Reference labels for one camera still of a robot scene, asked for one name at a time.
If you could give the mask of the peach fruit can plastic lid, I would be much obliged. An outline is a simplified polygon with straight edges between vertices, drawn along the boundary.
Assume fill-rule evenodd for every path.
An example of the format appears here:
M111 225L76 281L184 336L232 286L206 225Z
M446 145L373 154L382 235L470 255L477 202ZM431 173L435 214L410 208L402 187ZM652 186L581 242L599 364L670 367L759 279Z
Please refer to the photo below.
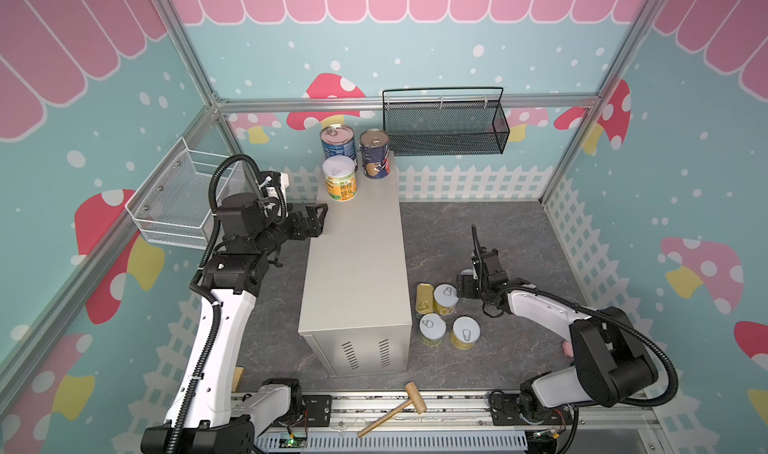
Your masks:
M357 193L355 161L344 155L328 157L322 164L325 183L331 199L352 200Z

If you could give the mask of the blue soup can pink lid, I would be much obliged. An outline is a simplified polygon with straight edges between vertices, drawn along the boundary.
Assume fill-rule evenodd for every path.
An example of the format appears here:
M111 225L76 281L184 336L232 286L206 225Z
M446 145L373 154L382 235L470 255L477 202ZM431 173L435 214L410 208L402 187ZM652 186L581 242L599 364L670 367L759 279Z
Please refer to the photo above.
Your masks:
M355 132L345 124L330 124L320 132L320 140L325 158L345 156L358 166Z

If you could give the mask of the dark blue chopped tomato can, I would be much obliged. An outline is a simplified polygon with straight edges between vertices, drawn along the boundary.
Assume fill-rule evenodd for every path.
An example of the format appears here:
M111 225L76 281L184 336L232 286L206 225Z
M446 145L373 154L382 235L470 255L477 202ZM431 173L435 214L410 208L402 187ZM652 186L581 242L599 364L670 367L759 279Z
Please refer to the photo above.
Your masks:
M388 176L390 138L382 129L368 129L360 136L363 170L367 177L381 179Z

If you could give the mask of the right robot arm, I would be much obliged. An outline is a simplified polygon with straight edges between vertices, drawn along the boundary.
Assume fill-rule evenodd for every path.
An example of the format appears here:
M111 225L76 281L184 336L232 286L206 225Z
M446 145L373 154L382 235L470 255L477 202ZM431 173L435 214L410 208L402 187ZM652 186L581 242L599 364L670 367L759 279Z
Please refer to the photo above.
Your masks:
M518 412L538 424L560 407L640 408L663 406L678 393L680 380L671 358L634 327L615 306L593 309L547 292L523 278L511 278L498 252L482 246L473 228L472 266L458 277L458 294L482 303L490 318L514 315L560 336L570 344L570 367L530 378L520 385Z

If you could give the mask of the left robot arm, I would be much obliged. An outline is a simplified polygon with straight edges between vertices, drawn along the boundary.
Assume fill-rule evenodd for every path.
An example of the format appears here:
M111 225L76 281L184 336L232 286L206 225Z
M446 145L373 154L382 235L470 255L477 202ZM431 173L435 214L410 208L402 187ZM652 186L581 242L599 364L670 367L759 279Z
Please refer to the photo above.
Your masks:
M263 280L282 245L322 234L328 206L287 202L280 174L246 154L229 156L212 174L207 198L213 230L189 289L202 300L200 324L179 390L162 423L145 430L143 453L253 453L274 423L306 417L293 378L267 380L234 409L237 355Z

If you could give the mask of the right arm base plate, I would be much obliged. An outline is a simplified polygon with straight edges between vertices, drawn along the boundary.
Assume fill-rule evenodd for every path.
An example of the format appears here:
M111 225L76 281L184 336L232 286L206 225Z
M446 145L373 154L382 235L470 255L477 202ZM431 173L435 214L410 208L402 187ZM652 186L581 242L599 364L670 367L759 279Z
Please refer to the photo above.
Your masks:
M493 424L569 426L573 420L570 410L543 406L532 394L493 390L487 396Z

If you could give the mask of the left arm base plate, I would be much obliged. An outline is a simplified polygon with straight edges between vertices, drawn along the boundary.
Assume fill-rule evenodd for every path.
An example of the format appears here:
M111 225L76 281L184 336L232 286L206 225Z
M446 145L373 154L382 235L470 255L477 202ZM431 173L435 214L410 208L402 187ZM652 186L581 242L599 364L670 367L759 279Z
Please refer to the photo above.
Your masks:
M286 414L282 419L273 421L271 427L286 429L304 427L328 427L332 411L331 395L304 395L301 414Z

